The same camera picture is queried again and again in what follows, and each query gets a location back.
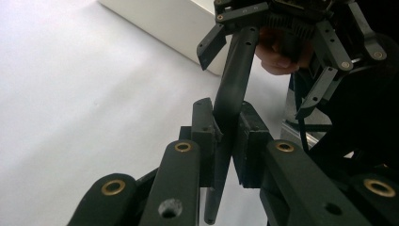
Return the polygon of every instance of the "person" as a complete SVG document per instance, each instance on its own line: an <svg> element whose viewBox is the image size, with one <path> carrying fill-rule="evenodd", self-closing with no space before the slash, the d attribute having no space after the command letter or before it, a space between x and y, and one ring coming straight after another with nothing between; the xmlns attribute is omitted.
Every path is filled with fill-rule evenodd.
<svg viewBox="0 0 399 226"><path fill-rule="evenodd" d="M399 36L394 23L399 11L395 0L359 0L370 27L387 58L377 67L357 76L346 76L330 101L318 108L328 115L332 129L311 149L312 156L341 157L354 150L367 156L364 162L384 164L399 170ZM304 43L297 62L280 53L281 30L261 28L256 56L262 67L274 75L295 74L309 92L314 83L307 73L313 53Z"/></svg>

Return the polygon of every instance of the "white surface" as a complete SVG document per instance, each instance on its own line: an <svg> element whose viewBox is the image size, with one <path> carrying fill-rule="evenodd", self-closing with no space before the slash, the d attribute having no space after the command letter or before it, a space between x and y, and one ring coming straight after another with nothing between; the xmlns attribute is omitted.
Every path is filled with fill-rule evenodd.
<svg viewBox="0 0 399 226"><path fill-rule="evenodd" d="M66 225L101 177L157 168L220 80L93 0L1 1L0 34L0 225ZM246 99L278 137L289 78L259 65ZM216 225L265 221L231 170Z"/></svg>
<svg viewBox="0 0 399 226"><path fill-rule="evenodd" d="M199 63L197 45L215 25L213 0L99 0L179 53ZM208 70L222 74L228 47Z"/></svg>

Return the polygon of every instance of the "white table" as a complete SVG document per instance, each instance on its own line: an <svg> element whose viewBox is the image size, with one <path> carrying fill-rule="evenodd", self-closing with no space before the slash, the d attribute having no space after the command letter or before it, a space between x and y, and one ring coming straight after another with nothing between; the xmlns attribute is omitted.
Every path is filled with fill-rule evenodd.
<svg viewBox="0 0 399 226"><path fill-rule="evenodd" d="M254 60L246 100L274 137L288 80ZM66 225L101 177L157 168L219 81L94 0L1 1L0 225ZM231 166L215 225L265 224Z"/></svg>

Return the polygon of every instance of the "human hand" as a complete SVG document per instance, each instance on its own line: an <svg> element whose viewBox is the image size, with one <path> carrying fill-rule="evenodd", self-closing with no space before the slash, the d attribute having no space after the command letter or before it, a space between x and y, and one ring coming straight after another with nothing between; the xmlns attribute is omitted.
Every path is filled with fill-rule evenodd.
<svg viewBox="0 0 399 226"><path fill-rule="evenodd" d="M274 75L290 74L299 68L308 68L313 52L308 41L303 43L303 50L298 62L293 62L289 57L280 53L283 38L281 30L261 28L259 44L255 54L262 61L262 67Z"/></svg>

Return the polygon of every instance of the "white box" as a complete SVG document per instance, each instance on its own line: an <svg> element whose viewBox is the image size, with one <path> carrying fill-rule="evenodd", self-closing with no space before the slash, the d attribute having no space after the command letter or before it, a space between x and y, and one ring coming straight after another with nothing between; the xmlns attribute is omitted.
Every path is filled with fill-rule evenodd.
<svg viewBox="0 0 399 226"><path fill-rule="evenodd" d="M101 4L199 63L197 45L215 25L212 0L99 0ZM208 70L222 74L226 45Z"/></svg>

